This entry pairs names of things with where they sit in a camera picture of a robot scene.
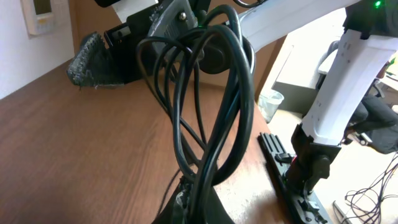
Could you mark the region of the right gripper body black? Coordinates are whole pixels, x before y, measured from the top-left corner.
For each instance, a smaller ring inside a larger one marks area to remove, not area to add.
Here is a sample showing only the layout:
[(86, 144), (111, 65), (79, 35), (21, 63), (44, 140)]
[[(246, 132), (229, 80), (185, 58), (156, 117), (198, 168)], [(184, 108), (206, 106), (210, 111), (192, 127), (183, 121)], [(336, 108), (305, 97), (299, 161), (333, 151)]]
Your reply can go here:
[[(158, 4), (148, 7), (142, 11), (130, 15), (126, 22), (104, 32), (104, 38), (120, 75), (123, 77), (124, 84), (142, 78), (141, 71), (137, 65), (136, 49), (143, 39), (150, 37), (148, 32), (152, 21), (150, 16)], [(194, 15), (200, 21), (209, 10), (209, 1), (189, 0)]]

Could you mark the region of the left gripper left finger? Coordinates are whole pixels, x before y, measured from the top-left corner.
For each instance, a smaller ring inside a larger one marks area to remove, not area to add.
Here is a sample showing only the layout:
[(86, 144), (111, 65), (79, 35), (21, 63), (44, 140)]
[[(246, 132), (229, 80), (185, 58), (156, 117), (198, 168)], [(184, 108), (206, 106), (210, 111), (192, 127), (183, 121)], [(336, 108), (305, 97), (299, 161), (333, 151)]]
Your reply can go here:
[(186, 177), (181, 177), (179, 184), (173, 192), (170, 200), (162, 211), (152, 221), (153, 224), (172, 223), (209, 223), (209, 224), (233, 224), (234, 221), (228, 215), (221, 203), (215, 189), (211, 189), (205, 204), (193, 206), (193, 183)]

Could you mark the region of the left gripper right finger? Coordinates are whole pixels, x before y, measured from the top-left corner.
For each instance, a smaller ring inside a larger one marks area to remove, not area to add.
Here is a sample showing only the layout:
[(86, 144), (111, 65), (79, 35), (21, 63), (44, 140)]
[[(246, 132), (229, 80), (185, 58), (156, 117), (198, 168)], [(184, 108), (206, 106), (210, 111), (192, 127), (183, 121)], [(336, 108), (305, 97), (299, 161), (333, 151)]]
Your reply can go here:
[(331, 223), (313, 188), (329, 177), (333, 148), (314, 143), (304, 134), (294, 134), (293, 154), (276, 135), (261, 133), (257, 140), (294, 223)]

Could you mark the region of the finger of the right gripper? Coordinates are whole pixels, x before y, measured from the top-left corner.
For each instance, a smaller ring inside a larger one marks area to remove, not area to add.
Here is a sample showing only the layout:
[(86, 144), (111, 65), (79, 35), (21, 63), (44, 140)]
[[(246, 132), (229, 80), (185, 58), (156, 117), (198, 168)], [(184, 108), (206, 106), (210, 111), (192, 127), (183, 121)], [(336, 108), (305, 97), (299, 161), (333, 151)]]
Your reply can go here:
[(105, 86), (113, 88), (124, 85), (123, 77), (97, 32), (87, 35), (80, 49), (67, 68), (67, 77), (79, 87)]
[(150, 16), (152, 25), (148, 36), (176, 39), (186, 31), (197, 27), (198, 20), (189, 0), (164, 0)]

